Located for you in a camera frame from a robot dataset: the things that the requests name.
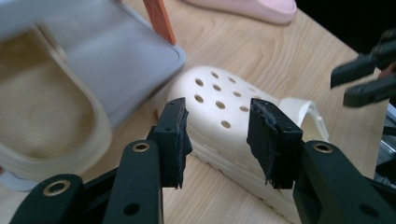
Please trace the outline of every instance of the beige slipper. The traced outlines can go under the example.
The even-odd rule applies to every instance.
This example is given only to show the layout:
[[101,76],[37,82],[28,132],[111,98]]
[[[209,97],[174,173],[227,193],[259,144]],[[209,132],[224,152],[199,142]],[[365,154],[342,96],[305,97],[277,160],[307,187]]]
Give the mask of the beige slipper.
[[105,110],[36,27],[0,42],[0,74],[1,166],[41,181],[81,174],[105,154]]

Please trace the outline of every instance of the slipper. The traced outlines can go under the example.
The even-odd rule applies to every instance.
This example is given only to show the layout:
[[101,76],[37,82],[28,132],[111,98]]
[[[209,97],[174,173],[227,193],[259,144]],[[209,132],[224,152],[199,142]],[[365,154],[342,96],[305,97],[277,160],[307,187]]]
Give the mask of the slipper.
[[274,24],[290,23],[296,15],[294,0],[184,0],[198,7],[221,11],[267,21]]
[[192,155],[221,170],[285,219],[301,222],[291,190],[265,185],[264,172],[247,143],[248,112],[251,98],[269,101],[302,128],[304,141],[328,142],[328,132],[313,102],[276,99],[242,78],[210,66],[190,69],[161,90],[157,97],[159,112],[166,102],[186,98],[186,107],[190,111],[187,131],[193,147]]
[[80,175],[111,143],[105,110],[51,44],[36,27],[0,42],[0,166],[34,181]]

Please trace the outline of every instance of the gray plastic container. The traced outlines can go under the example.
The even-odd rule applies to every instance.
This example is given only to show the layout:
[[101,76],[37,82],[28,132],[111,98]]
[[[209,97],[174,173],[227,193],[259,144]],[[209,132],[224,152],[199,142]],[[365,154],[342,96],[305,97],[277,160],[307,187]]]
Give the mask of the gray plastic container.
[[[51,1],[0,0],[4,13],[0,21],[8,21],[6,14],[13,18],[14,30],[5,27],[8,35],[32,23],[45,23],[65,51],[69,68],[102,103],[113,127],[177,74],[186,61],[182,48],[157,35],[148,21],[123,3],[81,0],[76,4],[72,0],[72,6],[66,6],[67,1],[47,2]],[[21,6],[32,10],[27,14],[20,10],[19,16],[6,10]],[[48,12],[51,9],[55,16]]]

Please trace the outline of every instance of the screw hole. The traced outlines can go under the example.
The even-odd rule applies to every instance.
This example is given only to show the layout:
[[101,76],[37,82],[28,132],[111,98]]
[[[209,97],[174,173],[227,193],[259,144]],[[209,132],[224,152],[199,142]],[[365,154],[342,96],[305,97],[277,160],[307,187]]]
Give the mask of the screw hole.
[[231,128],[231,124],[229,122],[227,122],[226,120],[221,122],[221,125],[226,128],[226,129],[230,129]]
[[243,112],[248,112],[248,108],[245,107],[244,105],[239,107],[240,110],[242,110]]
[[225,104],[220,102],[220,101],[216,101],[216,106],[220,109],[224,109],[225,108]]
[[70,181],[62,179],[57,180],[44,188],[43,194],[52,197],[65,192],[70,187]]
[[320,151],[320,152],[324,152],[324,153],[332,153],[331,147],[328,147],[328,146],[325,146],[322,144],[314,145],[314,149],[316,149],[317,151]]
[[199,78],[196,78],[196,79],[195,79],[195,83],[196,83],[198,86],[200,86],[200,87],[203,87],[203,86],[204,86],[204,82],[203,82],[201,79],[199,79]]
[[218,86],[218,85],[216,85],[216,84],[213,84],[213,88],[214,88],[216,91],[221,91],[221,87]]
[[133,216],[134,214],[138,213],[140,209],[139,204],[137,203],[130,203],[126,205],[123,209],[123,212],[126,216]]
[[195,97],[195,100],[196,100],[198,103],[203,103],[203,102],[204,102],[204,99],[203,99],[200,95],[195,95],[194,97]]
[[146,143],[136,144],[136,145],[134,145],[134,147],[132,149],[135,152],[144,152],[149,149],[149,144],[146,144]]
[[233,95],[236,97],[241,97],[242,94],[239,91],[233,91]]
[[219,75],[215,72],[212,72],[212,77],[219,78]]

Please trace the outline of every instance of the wooden surface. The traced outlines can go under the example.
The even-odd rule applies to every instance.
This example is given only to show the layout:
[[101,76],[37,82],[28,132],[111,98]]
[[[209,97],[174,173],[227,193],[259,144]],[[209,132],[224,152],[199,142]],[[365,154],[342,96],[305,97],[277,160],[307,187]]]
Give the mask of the wooden surface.
[[[143,1],[125,3],[147,18]],[[374,175],[387,104],[342,107],[345,88],[330,90],[330,73],[357,54],[301,11],[287,26],[164,1],[177,43],[186,51],[184,70],[211,65],[234,73],[263,91],[313,100],[333,144],[366,176]],[[123,148],[146,137],[156,123],[147,102],[114,131],[108,153],[83,178],[118,165]],[[0,186],[0,223],[7,223],[26,193]],[[165,189],[165,223],[288,223],[221,172],[189,156],[183,189]]]

